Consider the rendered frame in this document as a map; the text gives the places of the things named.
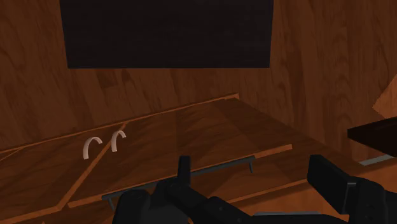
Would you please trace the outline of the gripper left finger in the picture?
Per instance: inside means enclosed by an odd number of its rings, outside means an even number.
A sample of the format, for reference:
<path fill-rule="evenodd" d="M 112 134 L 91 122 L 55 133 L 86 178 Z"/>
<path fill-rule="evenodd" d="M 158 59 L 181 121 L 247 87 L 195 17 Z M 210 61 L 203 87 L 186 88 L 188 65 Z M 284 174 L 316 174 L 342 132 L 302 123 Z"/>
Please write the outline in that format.
<path fill-rule="evenodd" d="M 190 186 L 191 160 L 180 156 L 178 175 L 157 183 L 155 191 L 129 190 L 119 198 L 112 224 L 253 224 L 250 215 L 219 197 Z"/>

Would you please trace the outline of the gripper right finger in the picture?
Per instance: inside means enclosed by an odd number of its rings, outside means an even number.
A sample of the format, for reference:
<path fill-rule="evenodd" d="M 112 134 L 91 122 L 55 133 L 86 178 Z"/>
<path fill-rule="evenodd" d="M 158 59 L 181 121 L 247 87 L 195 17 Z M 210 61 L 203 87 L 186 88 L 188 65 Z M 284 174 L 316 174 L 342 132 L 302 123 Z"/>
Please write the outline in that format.
<path fill-rule="evenodd" d="M 308 183 L 348 224 L 397 224 L 397 193 L 374 181 L 351 176 L 322 155 L 311 155 Z"/>

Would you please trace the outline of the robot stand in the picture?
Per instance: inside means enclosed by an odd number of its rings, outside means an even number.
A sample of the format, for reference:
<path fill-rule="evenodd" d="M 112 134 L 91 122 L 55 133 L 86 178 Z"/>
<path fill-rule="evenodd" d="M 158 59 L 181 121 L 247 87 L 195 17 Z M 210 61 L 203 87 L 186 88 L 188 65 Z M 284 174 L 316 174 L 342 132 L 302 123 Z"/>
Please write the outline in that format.
<path fill-rule="evenodd" d="M 268 68 L 274 0 L 59 0 L 67 66 Z"/>

